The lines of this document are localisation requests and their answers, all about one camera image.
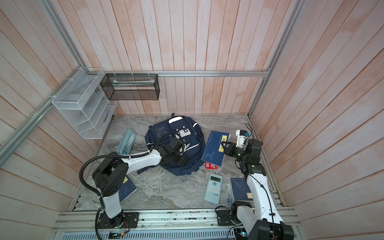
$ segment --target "red card pack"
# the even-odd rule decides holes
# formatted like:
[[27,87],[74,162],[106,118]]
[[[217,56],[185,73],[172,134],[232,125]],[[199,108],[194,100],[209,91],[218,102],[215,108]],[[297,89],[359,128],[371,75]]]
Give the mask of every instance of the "red card pack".
[[209,162],[205,162],[205,169],[218,169],[218,166]]

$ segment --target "black wire mesh basket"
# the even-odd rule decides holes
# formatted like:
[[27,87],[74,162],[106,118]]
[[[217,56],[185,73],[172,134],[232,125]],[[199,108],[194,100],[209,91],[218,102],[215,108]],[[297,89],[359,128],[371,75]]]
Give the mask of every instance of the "black wire mesh basket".
[[109,100],[158,100],[156,74],[108,73],[100,83]]

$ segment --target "black mounting plate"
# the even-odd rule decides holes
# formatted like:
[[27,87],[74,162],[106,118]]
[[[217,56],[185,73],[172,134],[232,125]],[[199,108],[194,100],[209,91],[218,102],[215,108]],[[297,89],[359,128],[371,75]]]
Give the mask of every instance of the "black mounting plate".
[[217,225],[219,226],[232,226],[231,210],[216,210]]
[[[139,213],[138,212],[125,212],[124,213],[124,220],[128,220],[129,228],[137,228],[137,222],[139,220]],[[111,226],[110,221],[109,221],[109,217],[105,213],[100,214],[98,228],[99,229],[113,228]],[[126,228],[125,224],[123,223],[123,225],[120,228],[125,229]]]

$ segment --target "white mesh shelf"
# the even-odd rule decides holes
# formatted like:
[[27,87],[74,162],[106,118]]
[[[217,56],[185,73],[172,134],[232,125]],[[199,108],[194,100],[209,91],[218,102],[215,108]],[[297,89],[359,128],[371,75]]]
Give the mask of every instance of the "white mesh shelf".
[[103,77],[102,70],[87,75],[82,68],[52,101],[83,138],[101,139],[117,106],[117,102],[109,104],[103,90],[96,89]]

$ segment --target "calculator screen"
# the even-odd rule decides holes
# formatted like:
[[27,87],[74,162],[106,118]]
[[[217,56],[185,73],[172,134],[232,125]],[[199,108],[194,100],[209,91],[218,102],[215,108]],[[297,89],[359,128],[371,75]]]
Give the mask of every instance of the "calculator screen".
[[214,177],[214,176],[211,176],[211,180],[213,181],[216,181],[216,182],[220,182],[220,178],[217,178],[217,177]]

